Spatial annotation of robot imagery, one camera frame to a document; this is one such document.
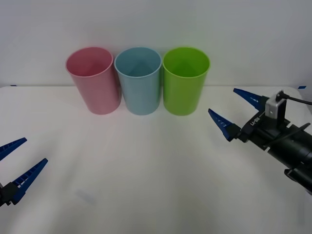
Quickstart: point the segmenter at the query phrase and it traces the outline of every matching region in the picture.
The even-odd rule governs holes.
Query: white backdrop
[[[1,0],[0,85],[71,85],[84,46],[180,45],[211,59],[208,85],[294,85],[312,68],[311,0]]]

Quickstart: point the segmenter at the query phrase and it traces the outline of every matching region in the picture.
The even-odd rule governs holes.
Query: table surface
[[[282,87],[243,89],[271,96]],[[162,102],[135,116],[124,101],[97,116],[75,87],[1,88],[0,145],[28,139],[1,161],[1,183],[49,159],[21,202],[0,208],[1,233],[310,233],[311,196],[252,143],[228,143],[209,117],[212,108],[242,127],[256,113],[232,90],[204,87],[198,109],[178,117]],[[312,121],[292,101],[286,117]]]

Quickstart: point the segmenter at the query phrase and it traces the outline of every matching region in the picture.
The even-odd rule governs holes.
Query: pink cup
[[[100,47],[78,50],[66,61],[67,71],[88,109],[94,114],[111,113],[120,104],[121,95],[113,61],[113,55]]]

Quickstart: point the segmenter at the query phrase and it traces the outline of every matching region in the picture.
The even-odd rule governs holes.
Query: plastic cup
[[[164,66],[164,106],[177,116],[196,110],[210,61],[204,52],[178,47],[167,52]]]
[[[98,115],[111,113],[120,104],[121,95],[114,75],[112,54],[99,47],[83,48],[66,61],[88,109]]]
[[[155,50],[135,47],[115,58],[123,97],[130,112],[148,115],[160,103],[161,56]]]

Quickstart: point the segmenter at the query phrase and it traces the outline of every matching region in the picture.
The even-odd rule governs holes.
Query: robotic arm
[[[234,89],[234,92],[249,102],[258,113],[241,129],[209,109],[208,113],[224,137],[228,141],[234,138],[243,142],[250,140],[267,151],[287,167],[284,173],[288,178],[312,194],[312,136],[304,131],[310,123],[301,127],[289,126],[290,121],[285,119],[287,99],[310,105],[312,103],[292,98],[283,91],[270,98],[240,89]]]
[[[9,144],[0,146],[0,161],[16,150],[20,145],[27,141],[26,138],[13,141]],[[0,184],[0,207],[3,204],[16,205],[25,195],[29,186],[34,182],[39,173],[42,171],[48,160],[44,158],[30,170],[22,174],[13,182],[8,183],[4,187]]]

